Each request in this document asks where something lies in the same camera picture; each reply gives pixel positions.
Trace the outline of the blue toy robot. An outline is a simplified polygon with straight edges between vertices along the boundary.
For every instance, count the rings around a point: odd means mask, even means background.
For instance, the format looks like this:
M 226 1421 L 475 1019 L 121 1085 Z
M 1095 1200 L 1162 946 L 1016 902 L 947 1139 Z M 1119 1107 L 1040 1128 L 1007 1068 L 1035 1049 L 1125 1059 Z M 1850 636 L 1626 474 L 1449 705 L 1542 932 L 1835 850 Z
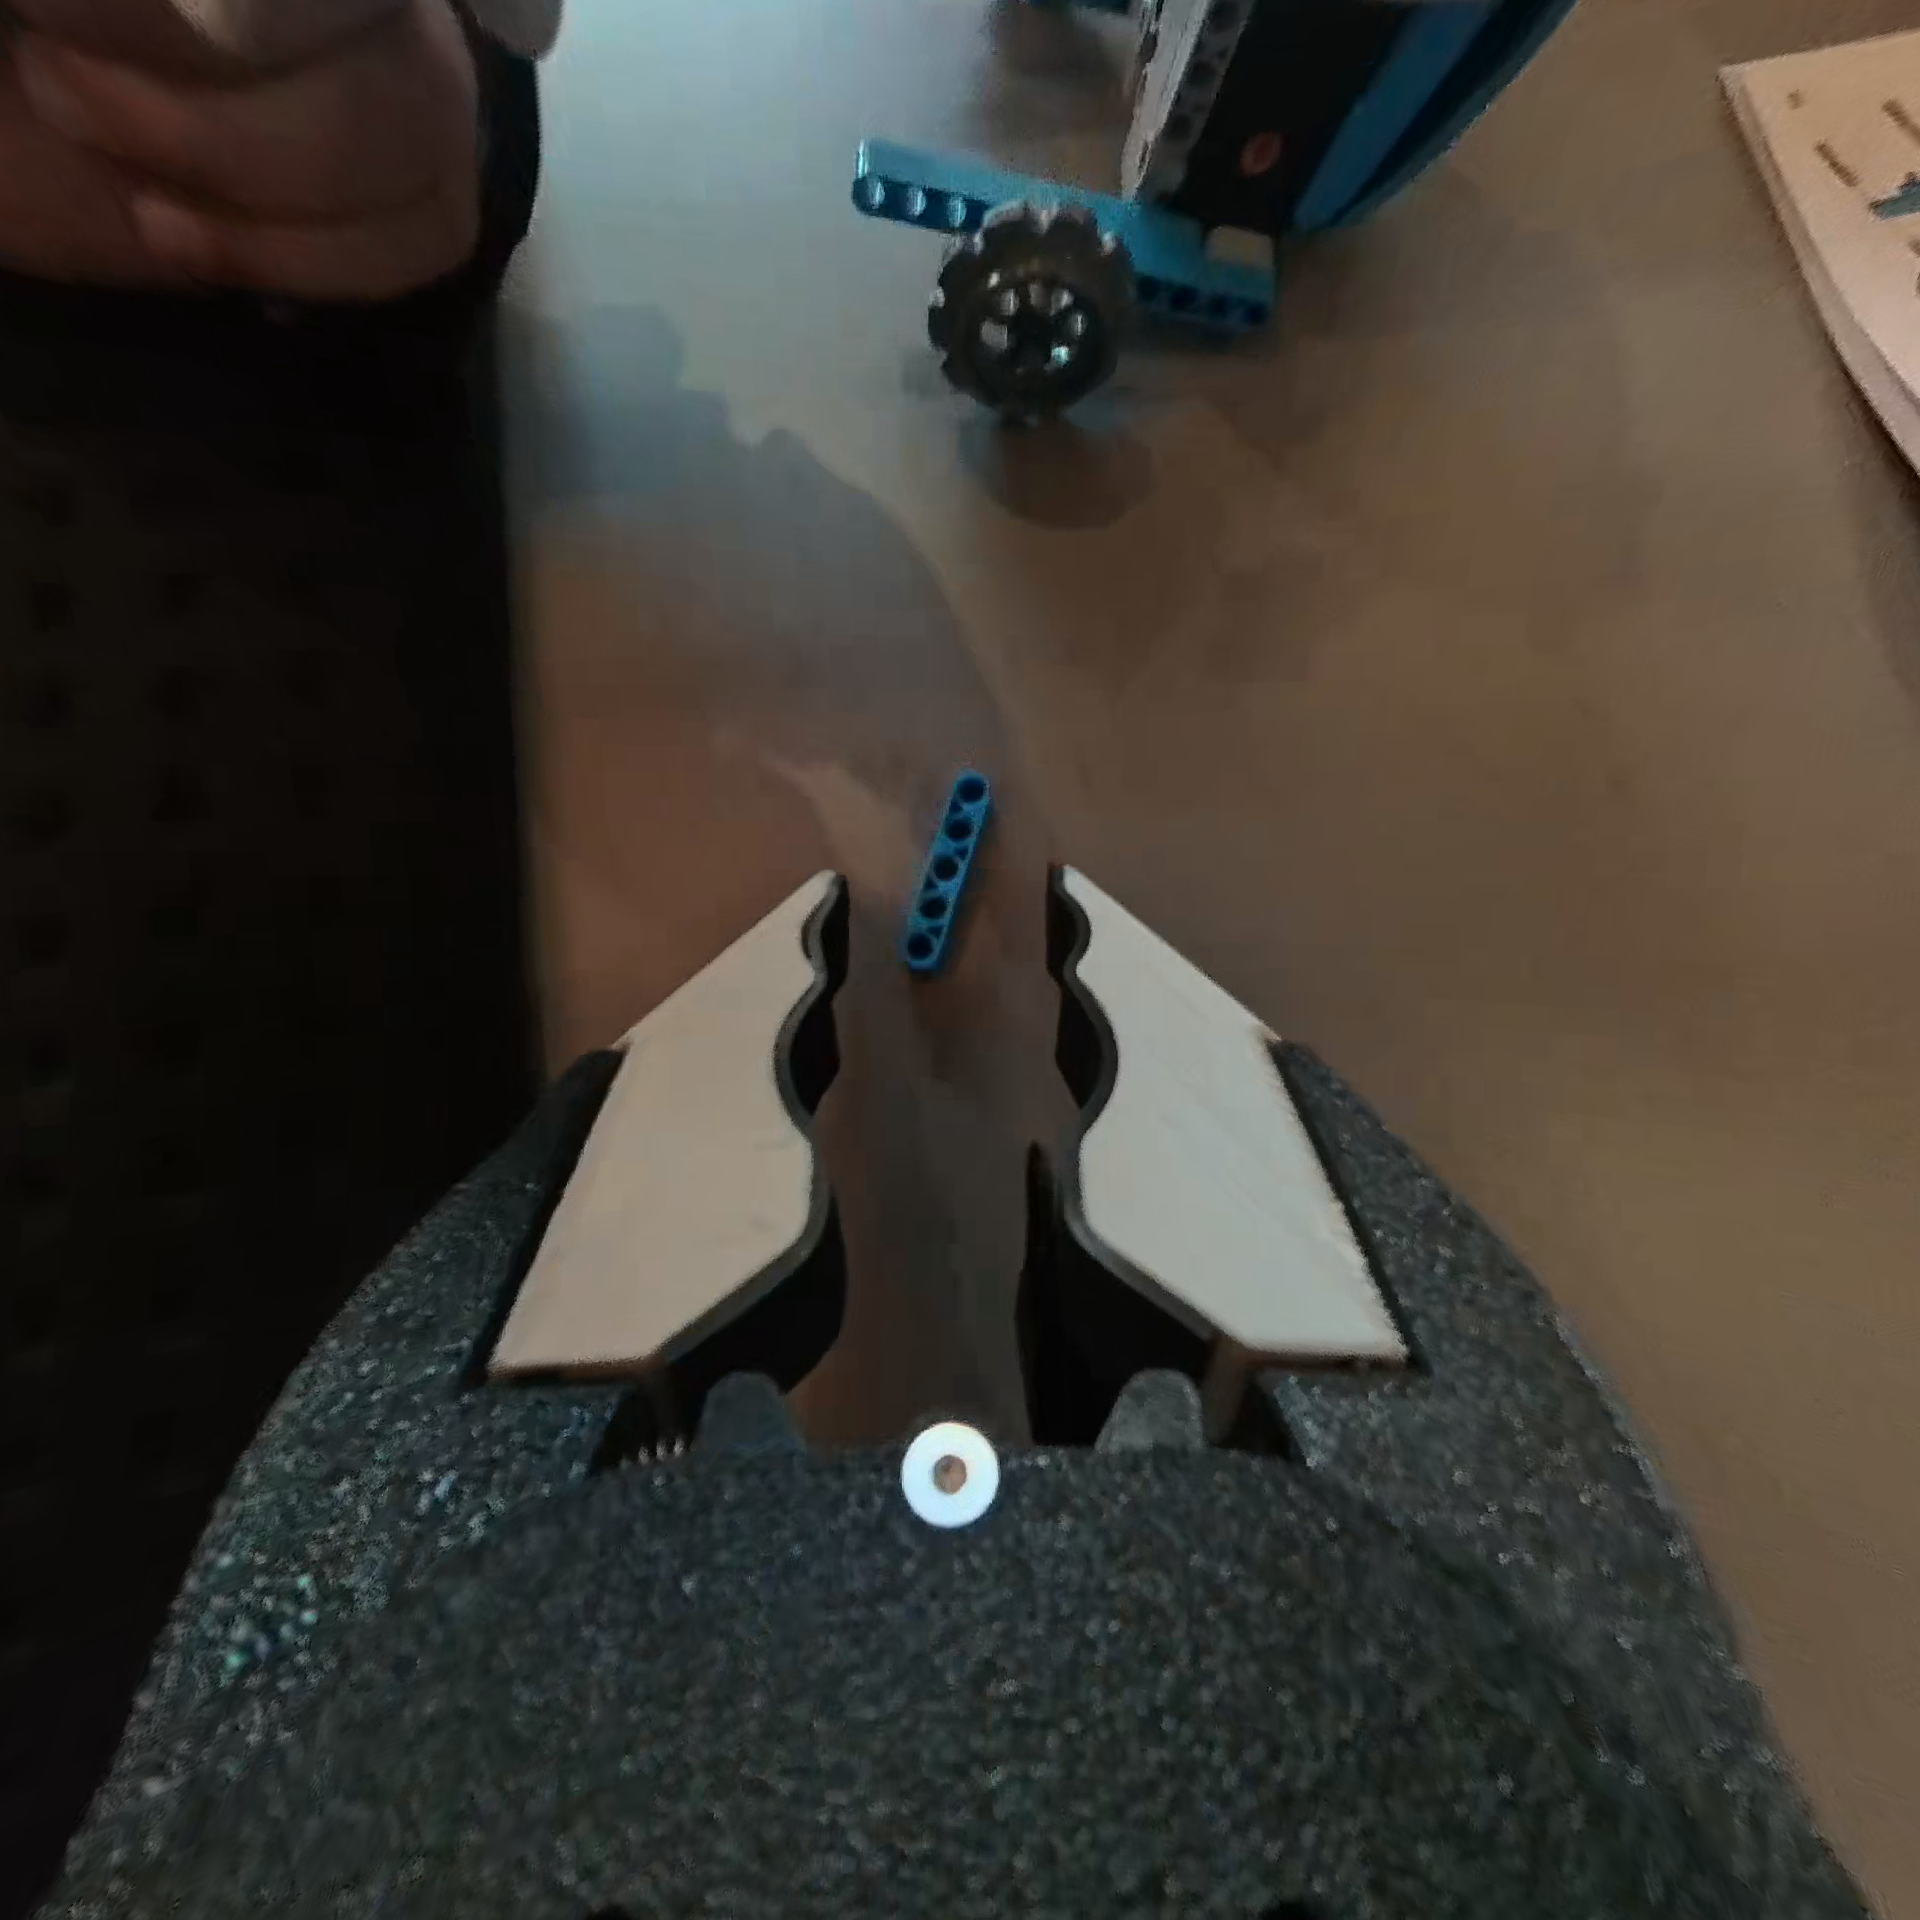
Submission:
M 1363 219 L 1493 105 L 1569 2 L 1079 2 L 1136 36 L 1119 189 L 864 140 L 856 216 L 936 233 L 928 348 L 1003 421 L 1104 387 L 1138 318 L 1255 332 L 1283 242 Z

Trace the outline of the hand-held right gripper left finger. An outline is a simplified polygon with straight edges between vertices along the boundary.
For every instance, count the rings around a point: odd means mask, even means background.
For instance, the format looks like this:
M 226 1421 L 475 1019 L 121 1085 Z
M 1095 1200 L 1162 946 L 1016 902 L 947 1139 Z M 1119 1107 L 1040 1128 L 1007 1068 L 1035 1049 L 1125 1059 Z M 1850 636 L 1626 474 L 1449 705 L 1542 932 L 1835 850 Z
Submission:
M 795 1386 L 847 1282 L 814 1122 L 838 1069 L 847 883 L 809 875 L 615 1045 L 486 1354 L 489 1380 Z

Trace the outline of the black perforated chair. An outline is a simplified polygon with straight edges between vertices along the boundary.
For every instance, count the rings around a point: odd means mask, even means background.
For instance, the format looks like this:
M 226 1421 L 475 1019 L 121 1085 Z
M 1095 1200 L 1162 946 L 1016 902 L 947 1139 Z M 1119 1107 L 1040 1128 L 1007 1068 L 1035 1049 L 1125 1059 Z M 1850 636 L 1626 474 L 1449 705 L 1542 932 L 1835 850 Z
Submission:
M 458 273 L 3 274 L 3 1916 L 288 1373 L 537 1080 L 496 384 L 537 64 L 463 27 Z

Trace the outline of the grey desk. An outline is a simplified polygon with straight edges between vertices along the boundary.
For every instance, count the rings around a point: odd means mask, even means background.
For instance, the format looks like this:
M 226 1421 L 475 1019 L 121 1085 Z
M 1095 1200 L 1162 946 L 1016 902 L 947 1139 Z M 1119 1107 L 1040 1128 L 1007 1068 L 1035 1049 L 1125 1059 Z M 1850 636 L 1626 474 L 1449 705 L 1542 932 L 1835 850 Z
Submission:
M 928 354 L 861 137 L 1112 182 L 1130 42 L 566 5 L 503 310 L 549 1059 L 817 868 L 853 972 L 823 1446 L 1022 1414 L 1065 859 L 1485 1217 L 1686 1509 L 1819 1825 L 1914 1916 L 1914 485 L 1718 70 L 1914 5 L 1578 5 L 1451 156 L 1059 434 Z M 898 953 L 947 781 L 994 819 Z

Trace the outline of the instruction booklet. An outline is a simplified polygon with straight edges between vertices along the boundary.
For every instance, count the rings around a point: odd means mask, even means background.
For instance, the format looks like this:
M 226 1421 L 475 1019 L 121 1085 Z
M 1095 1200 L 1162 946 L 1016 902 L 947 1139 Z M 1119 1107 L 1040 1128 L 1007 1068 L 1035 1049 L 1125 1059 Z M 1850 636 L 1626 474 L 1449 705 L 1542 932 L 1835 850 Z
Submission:
M 1726 64 L 1721 96 L 1856 390 L 1917 467 L 1917 30 Z

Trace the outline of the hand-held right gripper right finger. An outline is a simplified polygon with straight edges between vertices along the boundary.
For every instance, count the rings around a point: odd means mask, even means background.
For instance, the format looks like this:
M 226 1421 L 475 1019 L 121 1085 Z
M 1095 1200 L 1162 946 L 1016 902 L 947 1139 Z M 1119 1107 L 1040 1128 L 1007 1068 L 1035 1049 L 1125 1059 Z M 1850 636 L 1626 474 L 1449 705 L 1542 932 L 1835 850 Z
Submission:
M 1065 862 L 1047 872 L 1053 1068 L 1024 1169 L 1016 1354 L 1040 1446 L 1087 1450 L 1139 1377 L 1258 1446 L 1263 1377 L 1401 1380 L 1415 1347 L 1269 1022 Z

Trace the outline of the blue beam with holes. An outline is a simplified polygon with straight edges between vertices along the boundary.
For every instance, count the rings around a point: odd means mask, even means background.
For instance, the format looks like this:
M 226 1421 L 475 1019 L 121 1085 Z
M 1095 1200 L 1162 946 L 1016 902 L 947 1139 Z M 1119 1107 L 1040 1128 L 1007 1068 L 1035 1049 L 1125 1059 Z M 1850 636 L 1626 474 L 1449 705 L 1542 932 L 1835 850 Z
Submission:
M 991 781 L 974 769 L 957 772 L 904 902 L 898 953 L 907 974 L 945 970 L 991 819 Z

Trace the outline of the person's left hand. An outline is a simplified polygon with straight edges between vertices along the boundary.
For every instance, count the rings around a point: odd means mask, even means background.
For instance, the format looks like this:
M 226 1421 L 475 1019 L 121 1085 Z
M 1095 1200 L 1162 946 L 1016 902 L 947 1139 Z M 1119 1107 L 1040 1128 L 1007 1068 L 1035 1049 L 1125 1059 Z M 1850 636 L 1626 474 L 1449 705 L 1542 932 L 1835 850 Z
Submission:
M 3 274 L 378 305 L 482 236 L 453 5 L 351 5 L 241 57 L 176 5 L 3 5 Z

